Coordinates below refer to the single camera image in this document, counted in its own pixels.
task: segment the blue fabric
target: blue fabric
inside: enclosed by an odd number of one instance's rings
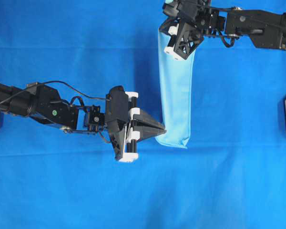
[[[121,84],[162,121],[162,4],[0,0],[0,82],[65,80],[93,96]],[[281,0],[212,4],[286,11]],[[206,39],[195,55],[188,149],[150,139],[138,161],[119,164],[96,136],[5,115],[0,229],[286,228],[285,97],[286,52],[257,50],[246,37],[231,49]]]
[[[186,61],[176,61],[164,52],[170,36],[159,32],[159,73],[163,122],[166,134],[156,137],[164,145],[186,148],[191,137],[192,73],[195,53]]]

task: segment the blue cloth backdrop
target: blue cloth backdrop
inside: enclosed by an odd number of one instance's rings
[[[0,0],[0,82],[64,80],[93,96],[123,85],[162,121],[162,4]],[[286,0],[212,4],[286,11]],[[255,49],[247,37],[231,49],[206,39],[194,61],[188,149],[153,138],[138,144],[138,161],[120,164],[97,136],[5,115],[0,229],[286,229],[285,97],[286,52]]]

